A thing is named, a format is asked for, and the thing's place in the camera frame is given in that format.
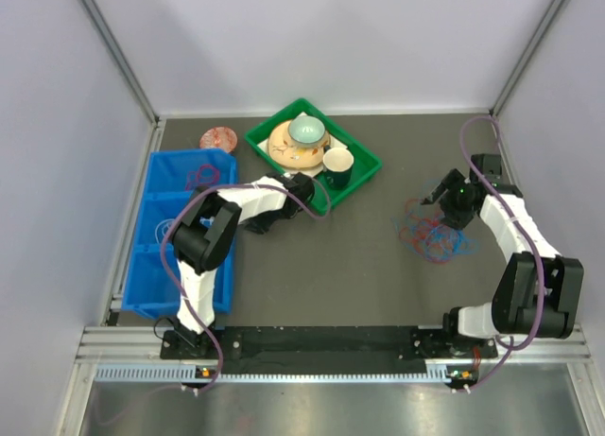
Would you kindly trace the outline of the blue plastic bin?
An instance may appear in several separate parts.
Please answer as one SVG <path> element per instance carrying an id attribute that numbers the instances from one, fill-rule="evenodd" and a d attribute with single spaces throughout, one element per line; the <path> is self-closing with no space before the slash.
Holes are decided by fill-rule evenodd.
<path id="1" fill-rule="evenodd" d="M 235 158 L 218 148 L 151 154 L 123 293 L 124 310 L 152 320 L 177 313 L 180 292 L 160 256 L 164 236 L 196 186 L 237 182 Z"/>

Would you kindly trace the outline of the dark green mug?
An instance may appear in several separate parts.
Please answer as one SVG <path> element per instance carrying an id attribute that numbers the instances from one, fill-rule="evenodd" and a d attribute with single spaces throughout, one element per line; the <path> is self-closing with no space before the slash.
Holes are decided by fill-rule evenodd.
<path id="1" fill-rule="evenodd" d="M 326 146 L 322 158 L 325 180 L 335 189 L 345 188 L 351 177 L 354 166 L 354 156 L 346 148 Z"/>

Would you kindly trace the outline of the red patterned small plate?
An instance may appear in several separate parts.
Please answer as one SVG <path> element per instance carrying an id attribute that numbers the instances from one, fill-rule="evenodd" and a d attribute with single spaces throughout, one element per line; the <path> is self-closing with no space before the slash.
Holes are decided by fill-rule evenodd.
<path id="1" fill-rule="evenodd" d="M 200 148 L 220 148 L 227 153 L 234 152 L 237 146 L 237 135 L 229 127 L 213 127 L 206 131 L 199 139 Z"/>

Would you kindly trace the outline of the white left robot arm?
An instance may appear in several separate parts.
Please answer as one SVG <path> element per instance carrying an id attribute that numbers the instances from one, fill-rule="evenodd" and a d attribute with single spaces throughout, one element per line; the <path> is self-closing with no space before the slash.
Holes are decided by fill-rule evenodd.
<path id="1" fill-rule="evenodd" d="M 167 270 L 180 294 L 172 331 L 164 342 L 174 349 L 204 357 L 214 348 L 213 305 L 218 269 L 226 261 L 240 225 L 264 234 L 277 220 L 309 212 L 315 196 L 313 179 L 303 173 L 269 174 L 253 183 L 200 185 L 174 219 L 161 243 L 160 256 L 167 265 L 166 249 L 172 248 L 178 273 Z"/>

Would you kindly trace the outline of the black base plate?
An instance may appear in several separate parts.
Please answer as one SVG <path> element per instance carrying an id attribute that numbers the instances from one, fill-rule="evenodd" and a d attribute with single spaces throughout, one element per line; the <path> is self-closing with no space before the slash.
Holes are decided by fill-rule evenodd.
<path id="1" fill-rule="evenodd" d="M 481 360 L 479 341 L 452 341 L 418 326 L 226 326 L 207 335 L 164 333 L 160 358 L 217 360 L 232 375 L 370 375 L 418 373 L 428 359 Z"/>

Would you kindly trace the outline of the light teal bowl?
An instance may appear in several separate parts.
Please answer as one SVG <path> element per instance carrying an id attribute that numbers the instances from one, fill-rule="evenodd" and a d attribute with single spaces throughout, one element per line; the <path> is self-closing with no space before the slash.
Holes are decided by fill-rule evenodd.
<path id="1" fill-rule="evenodd" d="M 316 146 L 326 133 L 324 124 L 315 116 L 308 114 L 301 114 L 294 118 L 287 131 L 293 142 L 303 148 Z"/>

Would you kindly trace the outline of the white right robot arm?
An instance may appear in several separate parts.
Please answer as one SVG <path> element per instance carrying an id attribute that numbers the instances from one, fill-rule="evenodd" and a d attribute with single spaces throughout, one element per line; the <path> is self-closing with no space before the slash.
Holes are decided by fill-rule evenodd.
<path id="1" fill-rule="evenodd" d="M 445 313 L 441 345 L 455 357 L 465 355 L 476 340 L 497 336 L 566 339 L 576 321 L 584 267 L 545 239 L 522 192 L 503 181 L 502 171 L 500 155 L 474 154 L 467 175 L 451 169 L 422 201 L 437 204 L 441 224 L 455 231 L 479 218 L 507 262 L 488 303 Z"/>

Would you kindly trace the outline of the beige patterned bowl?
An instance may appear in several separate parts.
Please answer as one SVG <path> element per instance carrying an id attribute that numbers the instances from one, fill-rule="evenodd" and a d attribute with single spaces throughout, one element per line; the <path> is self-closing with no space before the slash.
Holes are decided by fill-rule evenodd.
<path id="1" fill-rule="evenodd" d="M 268 138 L 268 156 L 283 168 L 310 169 L 318 166 L 323 157 L 323 148 L 330 145 L 330 135 L 325 133 L 320 142 L 312 148 L 296 145 L 290 138 L 287 120 L 273 129 Z"/>

